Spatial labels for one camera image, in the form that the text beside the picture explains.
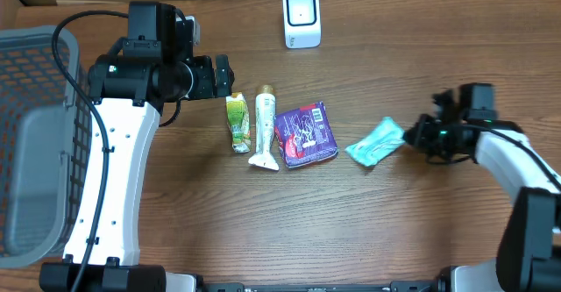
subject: white bottle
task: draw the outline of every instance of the white bottle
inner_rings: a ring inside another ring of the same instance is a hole
[[[254,166],[271,170],[279,170],[279,164],[271,154],[271,143],[274,135],[275,111],[274,88],[271,85],[263,85],[257,89],[255,97],[255,154],[248,160]]]

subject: basket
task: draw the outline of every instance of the basket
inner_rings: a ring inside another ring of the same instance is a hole
[[[0,268],[61,253],[78,215],[91,117],[53,60],[54,26],[0,32]],[[60,56],[87,91],[75,37]]]

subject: purple package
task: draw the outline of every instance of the purple package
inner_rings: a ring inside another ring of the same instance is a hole
[[[323,102],[281,113],[274,120],[280,155],[288,168],[337,156]]]

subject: wooden table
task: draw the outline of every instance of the wooden table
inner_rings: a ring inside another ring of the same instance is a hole
[[[223,99],[185,103],[149,155],[144,264],[206,281],[379,283],[493,258],[510,205],[486,170],[432,167],[408,147],[365,169],[343,152],[382,117],[411,126],[431,94],[462,83],[493,83],[501,117],[561,168],[561,0],[322,0],[322,45],[296,51],[284,46],[281,0],[175,4],[202,26],[196,54],[229,55],[252,118],[262,83],[276,87],[277,111],[323,100],[341,153],[299,170],[251,168],[231,150]],[[90,9],[127,7],[23,8],[17,26]],[[89,68],[126,27],[92,17],[68,30]],[[0,290],[35,290],[38,270],[1,271]]]

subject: white label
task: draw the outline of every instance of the white label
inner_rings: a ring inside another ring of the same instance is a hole
[[[323,121],[322,112],[319,110],[319,108],[312,109],[312,114],[314,115],[314,120],[316,122]]]

